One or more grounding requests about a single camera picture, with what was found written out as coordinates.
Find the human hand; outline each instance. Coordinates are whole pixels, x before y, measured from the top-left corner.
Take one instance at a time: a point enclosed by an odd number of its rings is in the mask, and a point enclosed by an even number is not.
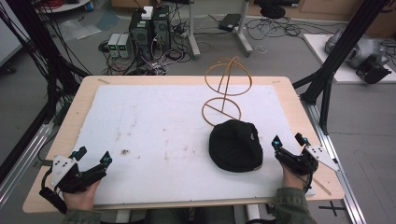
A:
[[[100,180],[90,185],[84,192],[76,192],[74,194],[63,192],[64,202],[67,209],[73,210],[92,210],[93,198]]]
[[[283,186],[285,188],[294,188],[304,190],[307,175],[296,175],[289,167],[282,164],[283,168]]]

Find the box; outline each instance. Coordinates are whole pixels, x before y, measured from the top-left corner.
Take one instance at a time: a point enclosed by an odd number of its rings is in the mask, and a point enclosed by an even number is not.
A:
[[[156,0],[111,0],[112,7],[145,7],[145,6],[156,6]]]
[[[382,9],[376,17],[366,34],[370,37],[392,37],[396,33],[396,1],[389,1],[389,4]]]

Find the robotic hand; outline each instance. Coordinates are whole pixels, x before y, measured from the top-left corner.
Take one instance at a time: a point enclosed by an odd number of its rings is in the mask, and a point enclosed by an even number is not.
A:
[[[87,153],[85,147],[79,151],[73,151],[68,157],[55,156],[52,166],[46,172],[41,182],[40,195],[52,203],[61,213],[65,214],[67,206],[57,193],[57,188],[63,192],[76,193],[85,191],[94,182],[106,176],[106,169],[112,162],[110,154],[105,153],[100,163],[88,171],[80,172],[77,162]],[[52,174],[51,185],[54,190],[45,187],[45,182],[49,174]]]
[[[339,168],[322,146],[311,146],[308,139],[303,137],[300,133],[297,133],[295,138],[300,146],[304,146],[302,153],[298,156],[291,154],[283,148],[283,144],[278,136],[274,138],[272,146],[275,150],[275,157],[280,163],[286,165],[295,175],[308,176],[304,186],[304,191],[306,193],[311,189],[313,174],[318,169],[318,161],[336,172],[339,172]]]

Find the wooden wire structure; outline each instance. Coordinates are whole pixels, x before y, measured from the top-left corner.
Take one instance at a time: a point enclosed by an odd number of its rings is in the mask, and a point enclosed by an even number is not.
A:
[[[217,68],[217,67],[222,67],[222,66],[226,66],[226,69],[224,70],[224,72],[223,72],[223,74],[222,74],[222,76],[221,76],[221,80],[220,80],[220,82],[219,82],[218,87],[215,89],[215,88],[213,88],[213,87],[209,84],[209,81],[208,81],[207,79],[208,79],[208,77],[209,77],[209,75],[210,75],[210,72],[213,71],[213,69],[215,69],[215,68]],[[247,89],[246,89],[245,91],[238,92],[238,93],[228,93],[229,85],[230,85],[230,80],[231,80],[231,76],[232,76],[232,74],[233,74],[232,71],[233,71],[234,68],[239,68],[239,69],[241,69],[242,71],[244,71],[244,72],[246,73],[246,75],[247,75],[247,77],[248,77],[248,80],[249,80],[249,85],[248,85],[248,87],[247,87]],[[221,91],[220,89],[221,89],[221,86],[223,86],[223,81],[224,81],[224,78],[225,78],[225,77],[226,77],[225,90],[224,90],[224,91]],[[217,93],[223,95],[223,97],[215,97],[215,98],[212,98],[212,99],[210,99],[210,100],[208,100],[208,101],[206,101],[206,102],[204,103],[204,106],[202,107],[202,116],[203,116],[204,120],[205,120],[208,124],[210,124],[210,125],[212,125],[212,126],[216,126],[216,124],[213,124],[213,123],[212,123],[211,121],[209,121],[209,119],[206,117],[206,115],[205,115],[205,108],[206,108],[206,107],[212,108],[212,109],[218,111],[219,113],[223,114],[224,116],[229,117],[230,119],[241,119],[241,117],[242,117],[242,111],[241,111],[240,107],[238,106],[238,104],[237,104],[236,102],[234,102],[233,100],[227,98],[227,96],[238,96],[238,95],[242,95],[242,94],[246,93],[247,91],[250,90],[250,88],[251,88],[251,86],[252,86],[252,84],[253,84],[253,80],[252,80],[252,78],[251,78],[251,74],[250,74],[250,73],[248,72],[248,70],[244,67],[244,65],[242,65],[242,64],[239,62],[239,57],[235,56],[235,57],[233,57],[232,59],[230,59],[230,58],[219,58],[219,59],[213,61],[213,62],[210,64],[209,68],[206,70],[206,73],[205,73],[205,82],[206,82],[206,85],[207,85],[212,91],[215,91],[215,92],[217,92]],[[217,101],[217,100],[222,100],[221,108],[215,108],[213,105],[210,105],[210,104],[209,104],[210,102]],[[232,103],[232,105],[234,105],[234,106],[236,107],[236,109],[238,110],[238,114],[239,114],[238,116],[232,116],[230,113],[228,113],[228,112],[226,112],[226,111],[224,110],[224,106],[225,106],[225,103],[226,103],[226,102],[230,102],[230,103]]]

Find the computer tower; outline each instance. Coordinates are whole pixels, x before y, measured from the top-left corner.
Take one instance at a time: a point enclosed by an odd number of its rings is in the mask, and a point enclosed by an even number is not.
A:
[[[140,55],[143,56],[145,60],[152,60],[151,44],[154,35],[152,21],[142,20],[142,11],[139,9],[132,14],[129,34],[133,40],[134,55],[140,52]]]
[[[157,49],[168,50],[171,48],[169,6],[158,7],[152,16],[154,36],[157,39]]]

